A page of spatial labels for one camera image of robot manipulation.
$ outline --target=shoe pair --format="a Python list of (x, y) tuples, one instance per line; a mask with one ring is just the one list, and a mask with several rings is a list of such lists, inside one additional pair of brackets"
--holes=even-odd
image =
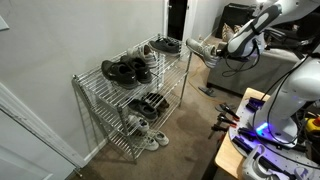
[(163, 132), (157, 131), (153, 133), (155, 133), (154, 138), (147, 136), (146, 138), (147, 146), (145, 147), (145, 149), (149, 151), (155, 151), (159, 148), (159, 145), (166, 146), (169, 144), (169, 139)]
[(187, 47), (205, 63), (208, 68), (215, 68), (220, 57), (216, 56), (216, 48), (214, 45), (203, 45), (194, 39), (187, 39)]
[(128, 104), (128, 106), (132, 110), (142, 114), (146, 119), (148, 119), (151, 122), (155, 121), (158, 118), (157, 110), (145, 101), (133, 99)]
[(180, 44), (168, 38), (161, 38), (156, 41), (149, 42), (150, 47), (157, 52), (170, 56), (178, 56), (180, 54)]
[(148, 84), (152, 80), (150, 69), (140, 58), (122, 56), (117, 63), (105, 60), (101, 64), (101, 71), (106, 79), (117, 82), (127, 90), (136, 88), (137, 81)]
[(127, 50), (130, 58), (141, 58), (150, 69), (157, 67), (157, 57), (148, 45), (130, 48)]
[(139, 118), (135, 115), (128, 116), (128, 123), (131, 126), (137, 127), (137, 129), (141, 132), (147, 132), (149, 130), (149, 123), (148, 121), (144, 120), (143, 118)]
[(146, 98), (146, 102), (152, 103), (152, 104), (159, 104), (157, 107), (158, 115), (160, 116), (161, 113), (165, 112), (166, 109), (170, 106), (170, 104), (167, 102), (167, 100), (161, 95), (157, 93), (148, 93)]

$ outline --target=doorway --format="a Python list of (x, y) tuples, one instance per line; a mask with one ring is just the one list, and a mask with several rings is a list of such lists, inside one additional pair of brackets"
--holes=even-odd
[(169, 0), (168, 36), (182, 41), (188, 0)]

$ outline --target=door frame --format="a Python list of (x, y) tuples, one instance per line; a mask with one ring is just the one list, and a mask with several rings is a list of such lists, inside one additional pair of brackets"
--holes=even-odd
[(72, 163), (76, 168), (84, 167), (85, 160), (60, 138), (34, 112), (21, 102), (8, 88), (0, 82), (0, 106), (15, 116), (15, 120), (50, 148)]
[[(163, 35), (168, 35), (169, 0), (164, 0), (163, 7)], [(184, 20), (182, 41), (185, 42), (192, 36), (194, 20), (196, 17), (198, 0), (188, 0), (186, 16)]]

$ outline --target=white door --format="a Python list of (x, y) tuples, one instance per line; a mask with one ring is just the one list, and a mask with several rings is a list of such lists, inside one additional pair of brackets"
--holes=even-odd
[(75, 167), (0, 111), (0, 179), (65, 179)]
[(196, 17), (198, 0), (188, 0), (186, 19), (184, 22), (184, 30), (183, 30), (183, 42), (186, 42), (188, 38), (192, 36), (194, 20)]

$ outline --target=white sneaker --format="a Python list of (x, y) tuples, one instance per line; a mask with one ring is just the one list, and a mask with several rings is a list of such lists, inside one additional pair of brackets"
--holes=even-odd
[(131, 126), (136, 126), (138, 127), (138, 130), (141, 132), (147, 132), (149, 130), (149, 123), (144, 120), (143, 118), (138, 118), (135, 115), (129, 115), (129, 124)]
[(155, 151), (159, 148), (159, 144), (157, 143), (157, 141), (151, 137), (146, 138), (146, 143), (147, 143), (147, 146), (145, 147), (145, 149), (149, 151)]
[(187, 39), (186, 45), (193, 53), (202, 59), (208, 68), (216, 67), (221, 59), (215, 55), (216, 48), (214, 45), (203, 45), (191, 38)]
[(127, 50), (127, 55), (131, 58), (141, 58), (150, 69), (157, 67), (156, 55), (148, 45), (130, 48)]
[(154, 136), (154, 139), (161, 145), (166, 146), (169, 144), (168, 137), (161, 131), (158, 131), (156, 135)]

